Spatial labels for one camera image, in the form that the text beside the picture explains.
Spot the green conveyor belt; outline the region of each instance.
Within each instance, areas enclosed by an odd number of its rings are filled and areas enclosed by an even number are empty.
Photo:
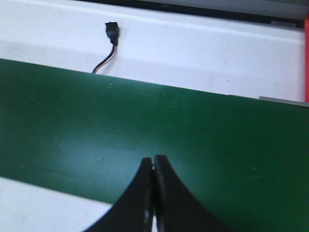
[[[0,176],[113,203],[156,154],[235,230],[309,231],[309,108],[0,59]]]

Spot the black plastic claw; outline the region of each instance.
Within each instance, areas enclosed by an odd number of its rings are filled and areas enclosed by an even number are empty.
[[[152,172],[151,158],[143,158],[119,200],[85,232],[151,232],[154,211]]]
[[[159,232],[231,232],[206,210],[174,172],[166,156],[154,160],[157,228]]]

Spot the white surface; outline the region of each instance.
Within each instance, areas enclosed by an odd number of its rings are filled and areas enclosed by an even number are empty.
[[[1,0],[0,58],[209,92],[303,101],[304,32],[66,0]],[[106,205],[0,178],[4,232],[81,231]]]

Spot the black connector plug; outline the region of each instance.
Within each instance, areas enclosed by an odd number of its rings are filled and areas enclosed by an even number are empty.
[[[118,46],[119,27],[116,22],[105,23],[107,37],[111,40],[111,43]]]

